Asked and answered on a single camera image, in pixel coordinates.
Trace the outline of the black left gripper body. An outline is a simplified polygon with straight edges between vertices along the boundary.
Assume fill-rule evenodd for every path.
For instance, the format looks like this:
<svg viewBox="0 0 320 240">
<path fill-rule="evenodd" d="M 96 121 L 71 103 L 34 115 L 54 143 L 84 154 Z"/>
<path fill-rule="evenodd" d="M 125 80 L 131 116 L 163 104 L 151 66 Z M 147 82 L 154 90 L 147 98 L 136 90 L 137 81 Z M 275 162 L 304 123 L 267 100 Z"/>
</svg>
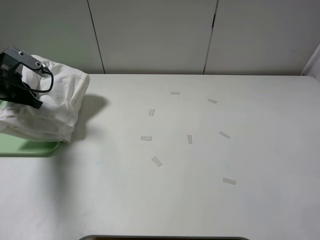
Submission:
<svg viewBox="0 0 320 240">
<path fill-rule="evenodd" d="M 12 78 L 8 75 L 9 67 L 0 65 L 0 99 L 16 104 L 31 104 L 32 94 L 27 84 L 22 81 L 22 75 L 14 73 Z"/>
</svg>

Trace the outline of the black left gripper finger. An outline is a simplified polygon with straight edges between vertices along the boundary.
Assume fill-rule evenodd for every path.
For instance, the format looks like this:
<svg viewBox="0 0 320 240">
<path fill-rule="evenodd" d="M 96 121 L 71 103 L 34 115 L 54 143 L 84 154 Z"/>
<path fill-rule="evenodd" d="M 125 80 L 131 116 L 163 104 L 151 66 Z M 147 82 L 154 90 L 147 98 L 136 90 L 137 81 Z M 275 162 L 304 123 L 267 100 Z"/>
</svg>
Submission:
<svg viewBox="0 0 320 240">
<path fill-rule="evenodd" d="M 23 104 L 26 106 L 30 106 L 34 109 L 40 109 L 43 102 L 36 98 L 36 94 L 33 92 L 27 92 L 23 97 Z"/>
</svg>

